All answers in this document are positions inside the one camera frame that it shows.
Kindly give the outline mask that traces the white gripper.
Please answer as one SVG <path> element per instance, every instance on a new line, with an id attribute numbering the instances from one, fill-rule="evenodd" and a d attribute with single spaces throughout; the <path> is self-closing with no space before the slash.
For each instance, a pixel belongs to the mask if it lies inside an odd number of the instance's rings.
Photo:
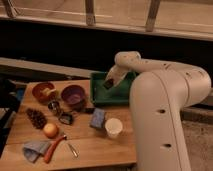
<path id="1" fill-rule="evenodd" d="M 118 86 L 125 78 L 129 69 L 114 65 L 112 69 L 106 75 L 105 82 L 111 80 L 113 82 L 113 86 Z"/>

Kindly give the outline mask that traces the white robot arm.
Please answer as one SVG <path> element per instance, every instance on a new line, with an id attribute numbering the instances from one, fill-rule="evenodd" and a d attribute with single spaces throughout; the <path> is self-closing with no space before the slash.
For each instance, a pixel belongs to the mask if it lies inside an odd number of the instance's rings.
<path id="1" fill-rule="evenodd" d="M 138 73 L 129 96 L 137 171 L 191 171 L 180 110 L 209 95 L 209 74 L 198 66 L 143 59 L 128 51 L 115 55 L 106 81 L 116 86 L 130 71 Z"/>

